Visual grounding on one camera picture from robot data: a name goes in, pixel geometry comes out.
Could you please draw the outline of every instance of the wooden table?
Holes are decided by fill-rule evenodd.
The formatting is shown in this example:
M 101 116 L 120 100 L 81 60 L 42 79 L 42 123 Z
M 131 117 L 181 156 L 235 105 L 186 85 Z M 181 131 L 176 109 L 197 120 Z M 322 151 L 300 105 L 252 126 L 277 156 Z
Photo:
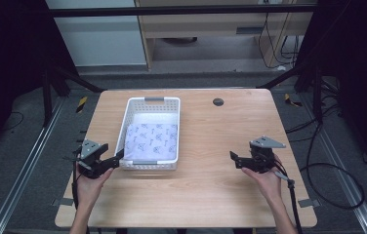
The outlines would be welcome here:
M 272 95 L 268 90 L 128 90 L 103 92 L 86 138 L 108 143 L 112 157 L 129 98 L 181 99 L 180 159 L 175 171 L 116 169 L 105 183 L 89 221 L 96 227 L 273 227 L 271 211 L 256 183 L 235 169 L 229 151 L 248 157 L 249 141 L 271 137 L 287 145 L 274 149 L 298 200 L 308 195 Z M 224 105 L 215 106 L 214 98 Z M 282 195 L 290 218 L 286 182 Z M 72 198 L 71 181 L 64 198 Z M 69 227 L 73 206 L 60 206 L 56 225 Z M 316 223 L 312 207 L 300 208 L 303 227 Z

